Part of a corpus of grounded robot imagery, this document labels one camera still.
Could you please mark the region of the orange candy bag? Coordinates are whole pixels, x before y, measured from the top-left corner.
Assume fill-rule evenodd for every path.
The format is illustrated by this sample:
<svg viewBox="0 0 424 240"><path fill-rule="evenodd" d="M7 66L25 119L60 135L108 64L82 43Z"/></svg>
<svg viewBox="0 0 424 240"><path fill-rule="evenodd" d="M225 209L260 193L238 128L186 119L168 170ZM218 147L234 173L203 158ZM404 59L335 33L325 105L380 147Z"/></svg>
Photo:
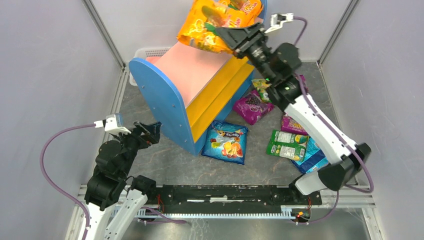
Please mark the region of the orange candy bag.
<svg viewBox="0 0 424 240"><path fill-rule="evenodd" d="M228 6L238 11L239 14L244 14L241 22L237 23L237 27L247 27L253 24L264 7L260 0L229 0Z"/></svg>
<svg viewBox="0 0 424 240"><path fill-rule="evenodd" d="M216 28L238 28L245 14L216 0L195 0L176 39L189 47L212 53L231 53Z"/></svg>

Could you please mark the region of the blue Slendy candy bag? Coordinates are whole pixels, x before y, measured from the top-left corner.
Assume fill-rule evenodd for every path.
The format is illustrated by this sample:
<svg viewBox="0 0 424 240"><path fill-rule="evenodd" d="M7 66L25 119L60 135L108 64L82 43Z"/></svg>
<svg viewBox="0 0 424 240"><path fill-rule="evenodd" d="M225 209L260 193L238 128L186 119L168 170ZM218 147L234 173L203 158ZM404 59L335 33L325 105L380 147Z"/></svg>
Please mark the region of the blue Slendy candy bag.
<svg viewBox="0 0 424 240"><path fill-rule="evenodd" d="M214 120L207 129L201 155L244 165L248 131L243 125Z"/></svg>

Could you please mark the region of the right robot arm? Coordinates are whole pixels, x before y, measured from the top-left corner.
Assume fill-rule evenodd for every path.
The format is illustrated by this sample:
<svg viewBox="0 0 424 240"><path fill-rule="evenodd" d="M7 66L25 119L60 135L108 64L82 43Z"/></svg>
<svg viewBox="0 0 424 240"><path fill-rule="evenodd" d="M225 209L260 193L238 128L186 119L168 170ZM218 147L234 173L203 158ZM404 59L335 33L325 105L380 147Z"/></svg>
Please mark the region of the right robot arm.
<svg viewBox="0 0 424 240"><path fill-rule="evenodd" d="M297 121L311 136L328 160L328 165L302 175L292 182L296 191L309 195L329 189L338 191L357 173L364 171L372 193L374 182L365 162L371 154L366 143L357 144L345 135L315 104L306 92L303 81L295 76L302 65L298 48L288 42L272 51L263 24L248 27L217 27L220 37L238 59L248 58L256 70L270 83L267 88L271 102Z"/></svg>

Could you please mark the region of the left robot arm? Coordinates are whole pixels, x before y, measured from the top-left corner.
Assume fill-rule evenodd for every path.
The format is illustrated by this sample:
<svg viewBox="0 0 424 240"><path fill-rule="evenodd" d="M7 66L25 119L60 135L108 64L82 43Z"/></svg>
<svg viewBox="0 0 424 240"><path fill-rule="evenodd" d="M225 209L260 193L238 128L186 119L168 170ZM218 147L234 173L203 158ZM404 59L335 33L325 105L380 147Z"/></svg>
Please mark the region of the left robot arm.
<svg viewBox="0 0 424 240"><path fill-rule="evenodd" d="M156 182L148 177L135 177L128 190L124 207L109 221L139 150L147 149L160 140L161 122L143 124L136 121L133 128L124 127L112 116L96 121L96 128L113 136L104 142L95 158L93 175L87 183L84 201L87 206L87 240L120 240L136 212L147 202L148 193Z"/></svg>

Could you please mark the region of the yellow green Fox's candy bag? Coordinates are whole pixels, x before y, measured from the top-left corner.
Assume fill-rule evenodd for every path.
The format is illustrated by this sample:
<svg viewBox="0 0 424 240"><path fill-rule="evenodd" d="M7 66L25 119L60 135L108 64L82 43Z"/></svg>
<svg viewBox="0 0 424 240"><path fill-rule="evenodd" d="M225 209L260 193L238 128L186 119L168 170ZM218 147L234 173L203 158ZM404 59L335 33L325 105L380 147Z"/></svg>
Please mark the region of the yellow green Fox's candy bag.
<svg viewBox="0 0 424 240"><path fill-rule="evenodd" d="M259 94L259 97L264 103L271 103L269 95L267 93L267 88L270 86L265 79L252 79L251 80L253 87Z"/></svg>

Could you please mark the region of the blue pink yellow shelf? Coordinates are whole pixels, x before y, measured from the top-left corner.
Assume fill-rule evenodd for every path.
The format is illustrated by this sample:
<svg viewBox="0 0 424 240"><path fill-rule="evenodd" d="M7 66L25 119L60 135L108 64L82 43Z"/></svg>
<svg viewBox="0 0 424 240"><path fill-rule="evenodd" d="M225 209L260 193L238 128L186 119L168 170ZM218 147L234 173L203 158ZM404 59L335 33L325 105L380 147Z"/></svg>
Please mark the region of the blue pink yellow shelf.
<svg viewBox="0 0 424 240"><path fill-rule="evenodd" d="M161 132L196 156L214 120L223 121L251 85L254 68L246 58L176 43L160 57L137 51L129 71Z"/></svg>

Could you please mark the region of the purple candy bag left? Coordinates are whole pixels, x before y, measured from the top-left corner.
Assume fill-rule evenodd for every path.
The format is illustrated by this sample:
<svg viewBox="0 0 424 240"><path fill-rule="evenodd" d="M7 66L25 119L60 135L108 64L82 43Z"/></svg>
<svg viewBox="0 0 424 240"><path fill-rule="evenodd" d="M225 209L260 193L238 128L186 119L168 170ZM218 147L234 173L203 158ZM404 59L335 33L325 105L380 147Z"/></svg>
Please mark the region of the purple candy bag left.
<svg viewBox="0 0 424 240"><path fill-rule="evenodd" d="M274 109L270 102L264 102L257 90L252 90L246 96L235 102L232 110L239 114L249 125L256 124Z"/></svg>

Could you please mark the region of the purple candy bag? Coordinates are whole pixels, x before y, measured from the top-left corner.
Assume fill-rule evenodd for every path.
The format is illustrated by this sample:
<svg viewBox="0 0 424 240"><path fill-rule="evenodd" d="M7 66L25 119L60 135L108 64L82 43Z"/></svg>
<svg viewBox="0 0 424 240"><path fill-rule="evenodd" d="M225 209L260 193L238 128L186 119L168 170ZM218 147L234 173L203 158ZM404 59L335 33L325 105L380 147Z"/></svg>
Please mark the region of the purple candy bag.
<svg viewBox="0 0 424 240"><path fill-rule="evenodd" d="M249 125L256 124L274 109L270 102L264 102L257 90L252 90L246 96L235 102L232 110L239 114Z"/></svg>
<svg viewBox="0 0 424 240"><path fill-rule="evenodd" d="M297 80L301 81L302 88L304 89L305 93L308 94L309 93L309 89L308 89L307 84L306 84L306 78L305 78L305 76L302 75L302 74L296 74L295 76L296 76L296 79Z"/></svg>
<svg viewBox="0 0 424 240"><path fill-rule="evenodd" d="M281 118L281 131L304 136L308 135L306 130L286 113Z"/></svg>

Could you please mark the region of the purple candy bag top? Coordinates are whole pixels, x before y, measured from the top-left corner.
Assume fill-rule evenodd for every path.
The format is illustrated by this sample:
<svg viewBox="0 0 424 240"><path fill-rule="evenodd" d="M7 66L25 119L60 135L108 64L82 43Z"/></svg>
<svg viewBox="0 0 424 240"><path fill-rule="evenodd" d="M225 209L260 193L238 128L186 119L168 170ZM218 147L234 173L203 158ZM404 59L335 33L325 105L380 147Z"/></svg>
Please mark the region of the purple candy bag top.
<svg viewBox="0 0 424 240"><path fill-rule="evenodd" d="M304 89L305 93L308 94L309 93L309 89L308 89L307 84L306 84L306 78L305 78L305 76L302 75L302 74L296 74L295 76L296 76L296 79L297 80L301 81L302 88Z"/></svg>

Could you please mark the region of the purple candy bag right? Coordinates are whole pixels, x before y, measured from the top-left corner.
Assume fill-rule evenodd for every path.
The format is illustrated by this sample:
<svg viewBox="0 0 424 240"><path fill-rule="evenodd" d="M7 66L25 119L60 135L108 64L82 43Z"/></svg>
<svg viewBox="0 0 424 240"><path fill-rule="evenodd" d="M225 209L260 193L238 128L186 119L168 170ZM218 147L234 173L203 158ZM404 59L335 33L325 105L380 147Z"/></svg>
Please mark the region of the purple candy bag right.
<svg viewBox="0 0 424 240"><path fill-rule="evenodd" d="M308 135L306 130L286 113L281 118L281 131L304 136Z"/></svg>

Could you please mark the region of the white plastic basket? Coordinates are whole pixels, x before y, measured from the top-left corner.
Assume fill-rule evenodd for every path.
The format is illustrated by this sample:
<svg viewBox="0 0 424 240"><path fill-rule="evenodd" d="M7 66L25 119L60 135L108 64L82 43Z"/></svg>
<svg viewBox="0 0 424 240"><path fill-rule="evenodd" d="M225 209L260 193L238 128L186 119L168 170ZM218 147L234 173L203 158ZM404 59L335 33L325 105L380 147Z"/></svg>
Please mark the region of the white plastic basket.
<svg viewBox="0 0 424 240"><path fill-rule="evenodd" d="M159 60L164 54L166 54L171 47L156 47L156 48L139 48L133 56L134 58L144 59L146 62L149 62L151 65L155 65L157 60ZM129 83L132 86L137 87L136 80L132 74L131 68L130 68L130 62L132 59L128 62L128 71L129 71Z"/></svg>

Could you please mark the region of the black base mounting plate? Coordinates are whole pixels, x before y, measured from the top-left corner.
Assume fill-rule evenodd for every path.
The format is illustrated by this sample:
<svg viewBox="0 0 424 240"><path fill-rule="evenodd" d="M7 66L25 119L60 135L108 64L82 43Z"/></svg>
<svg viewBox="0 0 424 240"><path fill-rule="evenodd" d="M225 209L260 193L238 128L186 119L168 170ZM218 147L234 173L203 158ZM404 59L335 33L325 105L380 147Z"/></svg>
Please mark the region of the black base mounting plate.
<svg viewBox="0 0 424 240"><path fill-rule="evenodd" d="M147 196L165 214L277 214L323 203L319 191L305 196L284 185L158 185Z"/></svg>

